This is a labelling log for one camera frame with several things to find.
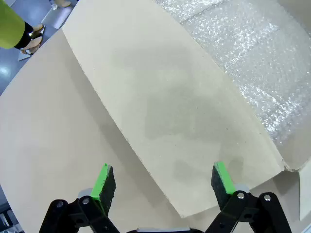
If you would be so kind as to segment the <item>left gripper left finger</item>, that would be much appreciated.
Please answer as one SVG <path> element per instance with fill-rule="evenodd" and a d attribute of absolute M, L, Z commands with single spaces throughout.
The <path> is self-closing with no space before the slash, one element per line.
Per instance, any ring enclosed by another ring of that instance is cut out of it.
<path fill-rule="evenodd" d="M 116 190 L 113 167 L 105 164 L 90 195 L 68 203 L 54 200 L 50 203 L 41 233 L 77 233 L 80 228 L 90 227 L 94 233 L 118 233 L 108 217 Z"/>

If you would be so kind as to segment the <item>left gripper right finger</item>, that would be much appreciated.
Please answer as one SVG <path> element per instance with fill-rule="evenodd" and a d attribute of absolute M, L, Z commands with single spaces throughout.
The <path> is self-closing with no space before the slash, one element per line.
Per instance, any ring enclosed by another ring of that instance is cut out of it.
<path fill-rule="evenodd" d="M 255 197 L 238 190 L 223 162 L 213 165 L 211 186 L 220 212 L 207 233 L 232 233 L 239 222 L 248 223 L 255 233 L 292 231 L 276 194 L 265 192 Z"/>

